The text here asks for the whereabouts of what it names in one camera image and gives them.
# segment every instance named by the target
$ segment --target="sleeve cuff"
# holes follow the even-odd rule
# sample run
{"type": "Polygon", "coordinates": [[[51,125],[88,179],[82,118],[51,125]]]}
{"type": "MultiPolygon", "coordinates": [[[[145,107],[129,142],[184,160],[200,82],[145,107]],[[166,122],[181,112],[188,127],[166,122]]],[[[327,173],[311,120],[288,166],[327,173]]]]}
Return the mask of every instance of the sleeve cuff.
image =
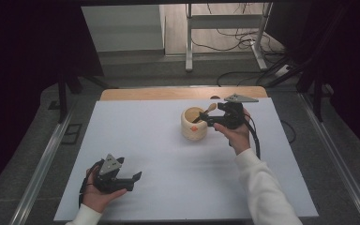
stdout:
{"type": "Polygon", "coordinates": [[[249,148],[235,158],[235,163],[240,170],[262,163],[254,151],[249,148]]]}
{"type": "Polygon", "coordinates": [[[73,223],[77,225],[91,225],[91,224],[98,224],[98,221],[101,218],[101,214],[96,212],[95,210],[87,207],[84,204],[81,204],[80,210],[73,220],[73,223]]]}

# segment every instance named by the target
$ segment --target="white sleeve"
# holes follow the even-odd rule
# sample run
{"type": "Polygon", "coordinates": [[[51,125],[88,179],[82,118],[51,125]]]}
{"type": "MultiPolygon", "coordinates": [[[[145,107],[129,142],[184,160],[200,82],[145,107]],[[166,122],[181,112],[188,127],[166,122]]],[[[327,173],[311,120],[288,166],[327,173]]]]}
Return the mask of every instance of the white sleeve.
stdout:
{"type": "Polygon", "coordinates": [[[84,204],[81,204],[80,211],[78,211],[75,219],[71,222],[66,223],[66,225],[96,225],[98,224],[100,218],[100,213],[87,207],[84,204]]]}
{"type": "Polygon", "coordinates": [[[239,180],[247,193],[247,205],[256,225],[302,224],[280,184],[265,162],[248,149],[235,158],[239,180]]]}

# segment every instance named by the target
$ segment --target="white wall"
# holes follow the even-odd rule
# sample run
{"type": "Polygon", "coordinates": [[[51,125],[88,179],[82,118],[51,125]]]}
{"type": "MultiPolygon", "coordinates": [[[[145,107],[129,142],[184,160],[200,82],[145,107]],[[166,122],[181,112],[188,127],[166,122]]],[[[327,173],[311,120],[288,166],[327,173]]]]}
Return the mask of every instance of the white wall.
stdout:
{"type": "Polygon", "coordinates": [[[82,7],[98,52],[163,50],[158,5],[82,7]]]}

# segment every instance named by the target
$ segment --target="hand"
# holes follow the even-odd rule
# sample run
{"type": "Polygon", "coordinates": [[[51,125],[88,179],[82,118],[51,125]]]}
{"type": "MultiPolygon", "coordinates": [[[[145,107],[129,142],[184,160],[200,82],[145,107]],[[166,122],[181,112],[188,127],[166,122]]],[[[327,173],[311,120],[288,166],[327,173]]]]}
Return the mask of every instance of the hand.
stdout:
{"type": "Polygon", "coordinates": [[[95,173],[97,171],[98,171],[98,167],[95,167],[87,179],[87,185],[86,185],[86,190],[83,194],[82,204],[88,206],[89,208],[95,210],[98,213],[102,213],[105,207],[108,205],[108,203],[110,203],[110,201],[121,197],[122,195],[127,193],[127,190],[120,189],[111,194],[102,193],[95,186],[93,186],[95,173]]]}
{"type": "MultiPolygon", "coordinates": [[[[249,112],[244,108],[244,114],[248,115],[245,116],[247,121],[250,119],[249,112]]],[[[224,134],[226,138],[230,141],[232,148],[235,150],[235,154],[238,156],[243,151],[250,148],[250,141],[249,141],[249,129],[244,124],[237,129],[228,129],[221,124],[215,123],[213,127],[219,131],[220,133],[224,134]]]]}

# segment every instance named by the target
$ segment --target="white table surface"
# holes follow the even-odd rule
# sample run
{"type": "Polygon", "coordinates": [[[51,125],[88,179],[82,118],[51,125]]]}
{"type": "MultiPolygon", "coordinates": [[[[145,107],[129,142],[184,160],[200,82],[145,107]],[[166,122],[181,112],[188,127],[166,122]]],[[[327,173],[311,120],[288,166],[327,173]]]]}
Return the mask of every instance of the white table surface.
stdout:
{"type": "MultiPolygon", "coordinates": [[[[250,218],[228,140],[212,127],[203,140],[196,142],[181,134],[181,112],[192,106],[206,109],[212,102],[223,101],[97,102],[54,220],[75,218],[85,171],[107,154],[125,158],[118,177],[130,178],[142,172],[142,178],[133,191],[107,207],[102,220],[250,218]]],[[[255,121],[262,160],[276,174],[297,216],[318,216],[271,98],[259,98],[258,103],[244,103],[244,107],[255,121]]],[[[215,110],[210,114],[224,112],[215,110]]]]}

